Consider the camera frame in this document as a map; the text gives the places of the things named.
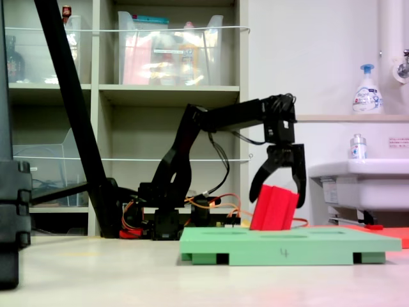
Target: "faucet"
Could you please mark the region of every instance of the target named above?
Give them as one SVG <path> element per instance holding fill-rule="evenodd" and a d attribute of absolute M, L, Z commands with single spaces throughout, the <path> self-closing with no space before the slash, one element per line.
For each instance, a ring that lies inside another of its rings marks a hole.
<path fill-rule="evenodd" d="M 406 63 L 399 65 L 397 68 L 397 74 L 400 78 L 406 79 L 409 77 L 409 49 L 403 51 L 403 56 L 405 57 Z"/>

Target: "soap dispenser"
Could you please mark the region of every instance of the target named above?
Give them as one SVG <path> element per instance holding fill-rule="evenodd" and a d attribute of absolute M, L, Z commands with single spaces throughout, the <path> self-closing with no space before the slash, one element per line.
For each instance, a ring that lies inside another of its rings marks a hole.
<path fill-rule="evenodd" d="M 358 87 L 355 100 L 352 104 L 353 114 L 382 114 L 383 99 L 379 88 L 371 77 L 372 64 L 360 67 L 364 71 L 364 79 Z"/>

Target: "blue pump top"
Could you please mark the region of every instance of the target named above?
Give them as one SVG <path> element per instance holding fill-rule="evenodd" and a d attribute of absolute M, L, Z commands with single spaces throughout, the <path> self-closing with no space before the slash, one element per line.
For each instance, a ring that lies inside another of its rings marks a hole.
<path fill-rule="evenodd" d="M 364 71 L 364 74 L 370 74 L 371 70 L 374 68 L 375 66 L 373 66 L 372 64 L 365 64 L 360 67 L 360 69 Z"/>

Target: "small bottle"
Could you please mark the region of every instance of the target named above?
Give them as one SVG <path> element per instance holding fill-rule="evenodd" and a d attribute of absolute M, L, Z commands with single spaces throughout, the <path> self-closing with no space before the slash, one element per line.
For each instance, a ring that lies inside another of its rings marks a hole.
<path fill-rule="evenodd" d="M 367 159 L 365 138 L 360 134 L 354 134 L 350 143 L 352 159 Z"/>
<path fill-rule="evenodd" d="M 66 23 L 68 22 L 68 18 L 71 17 L 71 14 L 72 14 L 71 6 L 64 5 L 63 6 L 63 13 L 62 13 L 64 28 L 65 28 Z"/>

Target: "bottle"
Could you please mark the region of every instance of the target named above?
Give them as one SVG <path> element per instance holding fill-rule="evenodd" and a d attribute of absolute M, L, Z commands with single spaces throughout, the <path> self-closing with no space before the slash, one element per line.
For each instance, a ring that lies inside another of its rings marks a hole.
<path fill-rule="evenodd" d="M 371 78 L 372 64 L 360 67 L 364 71 L 364 79 L 358 87 L 355 100 L 352 104 L 353 114 L 382 114 L 383 99 L 378 87 Z"/>
<path fill-rule="evenodd" d="M 350 144 L 352 159 L 367 159 L 365 138 L 363 138 L 360 134 L 354 134 Z"/>
<path fill-rule="evenodd" d="M 63 13 L 62 13 L 64 28 L 65 28 L 66 23 L 68 22 L 68 18 L 70 18 L 71 15 L 72 15 L 72 8 L 71 8 L 71 6 L 69 6 L 69 5 L 64 5 L 64 6 L 63 6 Z"/>
<path fill-rule="evenodd" d="M 15 51 L 15 36 L 6 35 L 7 76 L 8 82 L 24 80 L 25 66 L 21 54 Z"/>

